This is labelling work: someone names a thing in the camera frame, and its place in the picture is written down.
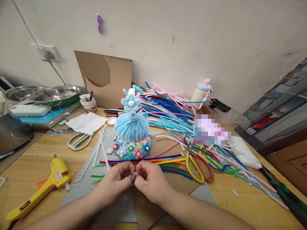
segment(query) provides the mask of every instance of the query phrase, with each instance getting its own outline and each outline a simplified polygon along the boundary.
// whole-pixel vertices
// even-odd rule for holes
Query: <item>pipe cleaner flower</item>
[[[142,90],[141,90],[138,86],[133,85],[132,87],[134,88],[134,90],[135,90],[137,93],[141,93],[141,92],[142,92]]]
[[[132,152],[134,150],[134,147],[132,146],[132,145],[130,145],[129,147],[128,147],[128,151],[129,152]]]
[[[146,145],[148,142],[150,142],[150,138],[146,137],[144,140],[141,141],[141,144]]]
[[[137,149],[133,155],[135,156],[135,159],[137,160],[143,157],[142,153],[143,153],[143,150]]]
[[[119,148],[119,151],[117,151],[117,154],[120,156],[120,157],[123,157],[123,155],[127,154],[127,149],[122,146]]]
[[[124,105],[125,111],[137,111],[138,106],[141,104],[141,100],[136,98],[133,94],[129,94],[127,98],[123,98],[121,103]]]
[[[107,154],[113,153],[113,149],[112,149],[112,148],[107,148],[107,149],[106,149],[106,153],[107,153]]]
[[[141,143],[140,142],[135,143],[135,148],[136,149],[140,149],[141,148]]]
[[[117,150],[118,149],[118,144],[113,145],[113,149]]]

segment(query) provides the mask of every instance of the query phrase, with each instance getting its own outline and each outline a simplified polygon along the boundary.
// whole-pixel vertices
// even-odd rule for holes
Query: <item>gray cutting mat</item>
[[[107,127],[106,135],[103,139],[103,144],[105,149],[111,148],[114,144],[114,138],[116,136],[114,128]],[[151,136],[158,135],[161,132],[151,132]],[[90,162],[90,165],[88,168],[86,168],[86,165],[88,164],[89,160],[92,158],[92,156],[96,152],[98,142],[96,143],[95,147],[93,148],[92,152],[90,153],[88,159],[85,161],[84,165],[82,166],[82,169],[80,170],[80,173],[76,177],[75,181],[71,185],[70,191],[66,194],[64,199],[62,200],[62,203],[60,207],[74,201],[75,199],[78,199],[86,194],[88,194],[90,191],[92,191],[96,185],[100,182],[100,178],[92,178],[91,175],[104,175],[107,172],[106,167],[96,167],[92,168],[93,162]],[[108,155],[108,160],[121,160],[121,158],[113,152],[111,155]],[[99,149],[97,162],[96,164],[99,164],[100,160],[104,160],[102,149]],[[85,174],[80,182],[78,182],[79,175],[83,173],[85,170]],[[213,196],[211,194],[211,191],[207,184],[198,186],[192,193],[192,196],[204,200],[206,202],[209,202],[211,204],[215,205],[215,201],[213,199]],[[108,220],[108,221],[115,221],[115,222],[133,222],[137,223],[137,215],[134,209],[133,199],[131,192],[128,193],[127,196],[121,195],[117,201],[115,201],[112,205],[101,211],[96,219],[99,220]],[[158,224],[176,224],[177,222],[170,216],[166,215],[162,219],[159,220]]]

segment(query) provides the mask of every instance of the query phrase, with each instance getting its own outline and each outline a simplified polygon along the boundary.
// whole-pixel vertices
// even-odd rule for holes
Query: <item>hand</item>
[[[89,195],[96,199],[100,209],[110,205],[122,192],[129,190],[135,178],[134,172],[131,161],[113,166]]]
[[[166,180],[159,165],[143,160],[136,166],[136,171],[138,175],[134,185],[151,202],[161,206],[170,201],[176,193]]]

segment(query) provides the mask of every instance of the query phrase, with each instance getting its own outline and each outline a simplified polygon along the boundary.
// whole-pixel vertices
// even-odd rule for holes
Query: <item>glue gun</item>
[[[41,188],[25,203],[23,203],[18,208],[11,210],[6,216],[7,220],[14,221],[24,217],[54,187],[61,188],[65,185],[67,191],[70,189],[69,182],[71,180],[71,177],[68,173],[68,169],[64,161],[61,158],[57,157],[57,155],[54,155],[54,159],[52,160],[50,167],[50,177],[44,182]]]

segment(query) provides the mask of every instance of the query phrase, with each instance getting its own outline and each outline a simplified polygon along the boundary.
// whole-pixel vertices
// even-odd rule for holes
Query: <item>yellow-handled scissors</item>
[[[192,151],[192,149],[191,149],[191,147],[190,147],[190,145],[189,145],[188,142],[186,141],[186,138],[183,137],[183,139],[185,140],[185,144],[186,144],[186,147],[187,147],[187,149],[188,149],[188,153],[187,153],[186,159],[185,159],[186,168],[188,169],[188,172],[189,172],[189,174],[191,175],[191,177],[193,177],[193,179],[194,179],[195,181],[197,181],[198,183],[203,183],[203,182],[205,182],[205,181],[206,181],[207,183],[212,182],[212,181],[213,181],[213,171],[212,171],[212,169],[210,168],[208,162],[207,162],[204,158],[198,156],[198,154],[194,154],[193,151]],[[189,159],[192,161],[193,165],[195,166],[196,170],[198,171],[199,175],[201,176],[201,179],[196,178],[196,177],[193,175],[193,173],[191,172],[191,169],[190,169],[190,166],[189,166]],[[206,176],[205,176],[205,174],[204,174],[204,172],[203,172],[203,170],[202,170],[202,168],[201,168],[201,165],[200,165],[200,163],[199,163],[199,159],[200,159],[203,163],[205,163],[205,165],[206,165],[206,166],[208,167],[208,169],[210,170],[210,175],[211,175],[211,177],[210,177],[209,179],[206,178]]]

